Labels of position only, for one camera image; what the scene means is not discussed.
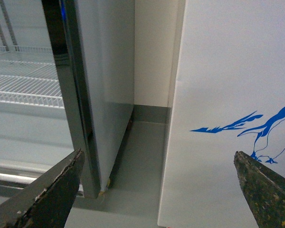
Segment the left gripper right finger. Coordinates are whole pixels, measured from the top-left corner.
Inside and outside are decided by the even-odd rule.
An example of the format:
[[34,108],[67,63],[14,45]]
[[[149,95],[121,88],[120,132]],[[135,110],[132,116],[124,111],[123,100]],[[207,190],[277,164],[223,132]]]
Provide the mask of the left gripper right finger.
[[234,165],[242,193],[260,228],[285,228],[285,178],[243,151]]

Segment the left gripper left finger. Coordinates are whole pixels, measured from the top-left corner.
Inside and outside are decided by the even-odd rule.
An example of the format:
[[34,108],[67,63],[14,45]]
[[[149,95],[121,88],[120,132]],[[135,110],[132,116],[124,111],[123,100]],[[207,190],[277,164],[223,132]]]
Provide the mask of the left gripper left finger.
[[85,155],[69,154],[0,204],[0,228],[63,228],[76,199]]

